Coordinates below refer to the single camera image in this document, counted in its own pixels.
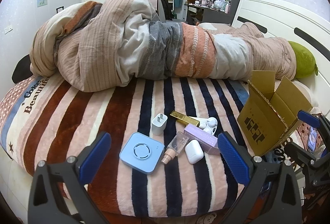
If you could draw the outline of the gold rectangular bar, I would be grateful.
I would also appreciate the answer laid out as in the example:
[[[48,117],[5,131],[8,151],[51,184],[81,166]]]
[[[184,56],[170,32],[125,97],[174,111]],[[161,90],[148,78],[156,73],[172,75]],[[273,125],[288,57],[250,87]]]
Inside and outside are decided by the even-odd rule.
[[[196,127],[199,127],[200,122],[199,120],[196,120],[192,117],[186,116],[185,114],[182,114],[180,112],[177,111],[172,111],[170,113],[170,116],[172,116],[173,118],[175,118],[178,122],[184,124],[185,126],[187,126],[188,124],[192,124]]]

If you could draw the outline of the white bed headboard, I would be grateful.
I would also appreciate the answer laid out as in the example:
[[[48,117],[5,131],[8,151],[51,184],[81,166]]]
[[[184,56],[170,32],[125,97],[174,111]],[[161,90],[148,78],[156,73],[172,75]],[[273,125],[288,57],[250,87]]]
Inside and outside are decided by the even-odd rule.
[[[282,37],[306,47],[315,57],[318,75],[300,81],[317,98],[329,117],[329,22],[321,16],[282,0],[240,0],[232,26],[254,23],[265,37]]]

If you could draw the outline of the white power adapter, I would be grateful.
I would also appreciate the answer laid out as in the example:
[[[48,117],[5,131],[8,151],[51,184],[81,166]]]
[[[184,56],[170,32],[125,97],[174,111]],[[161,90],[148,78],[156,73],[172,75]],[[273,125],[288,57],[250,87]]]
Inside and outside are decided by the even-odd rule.
[[[157,114],[152,120],[153,135],[161,135],[166,128],[168,117],[163,114]]]

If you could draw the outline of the light blue square speaker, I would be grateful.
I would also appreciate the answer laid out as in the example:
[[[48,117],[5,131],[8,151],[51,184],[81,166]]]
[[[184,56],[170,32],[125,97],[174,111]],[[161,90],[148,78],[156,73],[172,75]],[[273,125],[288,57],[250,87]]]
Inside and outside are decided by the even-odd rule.
[[[133,133],[119,154],[127,166],[144,174],[151,174],[163,156],[164,144],[142,133]]]

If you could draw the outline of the striped pink rolled duvet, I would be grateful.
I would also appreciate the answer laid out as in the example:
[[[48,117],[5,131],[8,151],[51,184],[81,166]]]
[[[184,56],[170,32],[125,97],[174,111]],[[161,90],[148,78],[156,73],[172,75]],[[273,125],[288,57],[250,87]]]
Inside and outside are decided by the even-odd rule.
[[[83,92],[126,86],[131,78],[191,77],[249,80],[255,70],[294,78],[289,42],[265,37],[256,25],[197,26],[162,22],[149,0],[86,1],[71,5],[36,32],[33,74],[60,73]]]

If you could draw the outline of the striped fleece blanket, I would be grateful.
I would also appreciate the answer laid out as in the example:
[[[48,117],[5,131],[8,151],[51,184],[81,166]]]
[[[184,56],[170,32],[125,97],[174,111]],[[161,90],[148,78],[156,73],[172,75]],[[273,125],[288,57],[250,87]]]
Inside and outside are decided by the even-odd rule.
[[[84,93],[61,75],[30,77],[14,85],[1,101],[1,146],[33,174],[40,160],[61,163],[78,155],[101,131],[111,148],[88,194],[102,212],[134,217],[184,217],[230,207],[242,190],[221,155],[206,154],[190,164],[180,153],[151,174],[124,164],[119,154],[139,132],[168,145],[184,125],[170,116],[214,117],[216,133],[228,132],[252,151],[238,123],[249,97],[247,83],[228,79],[133,79],[126,87]],[[168,116],[161,135],[152,120]]]

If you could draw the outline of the white earbuds case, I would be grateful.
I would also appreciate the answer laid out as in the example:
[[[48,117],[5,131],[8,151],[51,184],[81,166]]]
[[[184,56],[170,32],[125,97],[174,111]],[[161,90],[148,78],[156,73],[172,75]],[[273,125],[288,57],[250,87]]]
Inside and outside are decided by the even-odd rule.
[[[185,153],[190,164],[195,164],[204,157],[204,151],[197,140],[191,140],[185,146]]]

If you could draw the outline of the cluttered dark desk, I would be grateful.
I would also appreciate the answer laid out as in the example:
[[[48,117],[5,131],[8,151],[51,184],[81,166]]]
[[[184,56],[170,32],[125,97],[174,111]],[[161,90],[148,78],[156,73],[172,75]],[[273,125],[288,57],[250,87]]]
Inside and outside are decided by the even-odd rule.
[[[216,24],[231,24],[233,22],[233,16],[218,10],[210,9],[207,7],[195,6],[193,4],[188,4],[186,5],[186,7],[186,21],[190,25],[196,25],[197,23],[202,22]]]

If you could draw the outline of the lilac rectangular box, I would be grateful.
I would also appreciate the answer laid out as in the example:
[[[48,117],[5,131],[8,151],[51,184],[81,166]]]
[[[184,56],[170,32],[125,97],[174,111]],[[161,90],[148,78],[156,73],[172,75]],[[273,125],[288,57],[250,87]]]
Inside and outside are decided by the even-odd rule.
[[[220,150],[218,148],[218,138],[210,135],[209,133],[203,131],[199,127],[192,124],[188,124],[184,128],[184,134],[190,140],[197,140],[201,148],[210,155],[219,155]]]

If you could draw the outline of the brown cardboard box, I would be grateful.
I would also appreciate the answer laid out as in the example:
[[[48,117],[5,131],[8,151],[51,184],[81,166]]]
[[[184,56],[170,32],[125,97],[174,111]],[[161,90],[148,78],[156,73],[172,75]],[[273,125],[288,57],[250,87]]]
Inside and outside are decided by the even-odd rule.
[[[238,123],[255,155],[263,156],[282,144],[301,124],[298,112],[312,105],[287,77],[275,87],[275,72],[252,72],[249,97]]]

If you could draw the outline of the black cushion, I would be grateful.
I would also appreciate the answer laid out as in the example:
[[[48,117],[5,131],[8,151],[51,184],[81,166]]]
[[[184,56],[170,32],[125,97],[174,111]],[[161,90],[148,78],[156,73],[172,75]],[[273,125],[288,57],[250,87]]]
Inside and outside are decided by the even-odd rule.
[[[30,70],[30,55],[24,56],[16,65],[13,74],[12,81],[14,84],[17,84],[29,77],[32,76],[32,72]]]

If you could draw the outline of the green plush pillow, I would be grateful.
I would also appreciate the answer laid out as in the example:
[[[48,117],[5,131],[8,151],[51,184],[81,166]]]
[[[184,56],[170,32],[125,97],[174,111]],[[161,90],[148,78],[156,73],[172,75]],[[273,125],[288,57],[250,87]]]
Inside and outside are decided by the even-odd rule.
[[[303,45],[294,41],[288,41],[296,57],[296,79],[304,79],[318,75],[318,67],[314,55]]]

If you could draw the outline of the foundation bottle with pink cap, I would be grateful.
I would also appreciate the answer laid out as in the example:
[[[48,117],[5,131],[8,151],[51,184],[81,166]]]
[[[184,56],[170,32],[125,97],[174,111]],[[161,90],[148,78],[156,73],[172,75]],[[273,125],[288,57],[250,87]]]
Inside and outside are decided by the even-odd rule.
[[[161,163],[166,165],[177,157],[189,141],[189,137],[183,132],[178,131],[176,136],[168,144]]]

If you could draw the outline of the smartphone on gripper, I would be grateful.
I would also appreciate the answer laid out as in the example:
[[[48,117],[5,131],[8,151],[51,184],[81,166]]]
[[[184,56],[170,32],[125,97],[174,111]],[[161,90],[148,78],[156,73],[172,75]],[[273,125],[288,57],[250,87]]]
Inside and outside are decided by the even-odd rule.
[[[317,145],[318,131],[316,128],[310,126],[307,140],[307,149],[311,154],[314,154]]]

